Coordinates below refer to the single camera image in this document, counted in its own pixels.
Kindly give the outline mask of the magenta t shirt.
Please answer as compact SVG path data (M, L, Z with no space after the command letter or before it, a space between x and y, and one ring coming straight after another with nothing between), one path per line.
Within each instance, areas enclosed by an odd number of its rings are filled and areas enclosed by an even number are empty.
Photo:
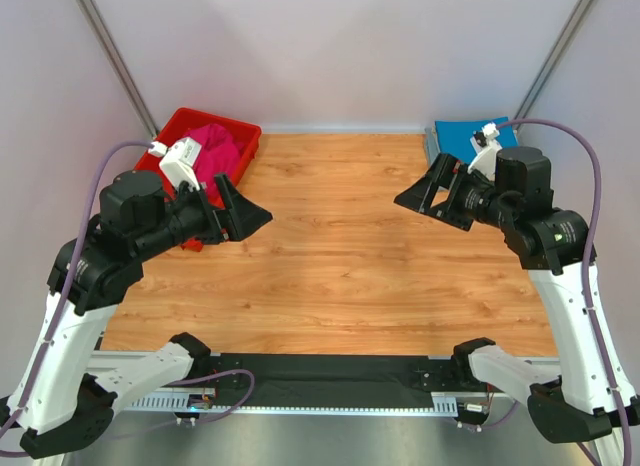
M205 185L207 197L215 200L219 192L214 176L220 173L233 175L240 163L242 144L225 127L215 123L190 129L186 136L202 146L194 171L198 181Z

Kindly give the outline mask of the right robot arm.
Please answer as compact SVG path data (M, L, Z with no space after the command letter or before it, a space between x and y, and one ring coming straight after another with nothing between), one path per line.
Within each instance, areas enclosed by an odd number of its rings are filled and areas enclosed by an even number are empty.
M588 226L575 211L553 205L551 162L531 147L498 150L493 173L440 153L395 204L467 231L475 222L499 229L541 298L560 361L553 375L516 358L488 338L455 346L453 359L469 381L488 383L526 406L551 443L586 442L639 423L639 397L617 360L622 402L608 384L588 310L597 309L597 268L582 285Z

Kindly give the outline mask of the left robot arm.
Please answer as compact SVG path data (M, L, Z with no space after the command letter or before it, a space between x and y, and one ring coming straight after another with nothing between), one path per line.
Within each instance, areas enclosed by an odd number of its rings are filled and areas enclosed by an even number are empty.
M60 249L28 369L1 402L1 425L22 429L24 455L41 459L82 450L136 400L204 372L209 348L188 333L112 372L92 375L87 366L146 261L190 239L240 242L271 220L226 175L215 182L220 206L187 185L167 194L154 172L124 172L101 191L99 212Z

